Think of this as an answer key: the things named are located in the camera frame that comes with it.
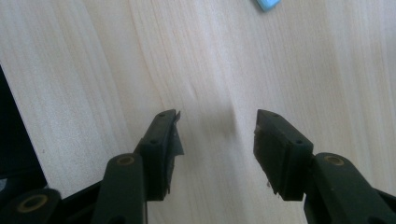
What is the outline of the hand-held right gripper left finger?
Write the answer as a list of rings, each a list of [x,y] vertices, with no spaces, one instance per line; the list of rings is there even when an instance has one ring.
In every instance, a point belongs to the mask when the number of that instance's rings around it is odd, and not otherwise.
[[[91,224],[148,224],[148,203],[169,193],[175,157],[183,153],[179,118],[174,109],[157,114],[134,152],[108,161]]]

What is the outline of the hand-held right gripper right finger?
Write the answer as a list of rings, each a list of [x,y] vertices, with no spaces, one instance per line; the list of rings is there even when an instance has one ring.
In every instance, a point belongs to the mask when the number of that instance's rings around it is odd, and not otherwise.
[[[396,224],[396,197],[373,188],[348,159],[313,153],[282,116],[257,112],[254,156],[275,194],[303,201],[308,224]]]

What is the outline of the light blue object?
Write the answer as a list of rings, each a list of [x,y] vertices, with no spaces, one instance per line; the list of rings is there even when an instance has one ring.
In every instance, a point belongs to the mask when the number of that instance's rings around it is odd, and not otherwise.
[[[276,7],[281,0],[256,0],[262,11],[266,12]]]

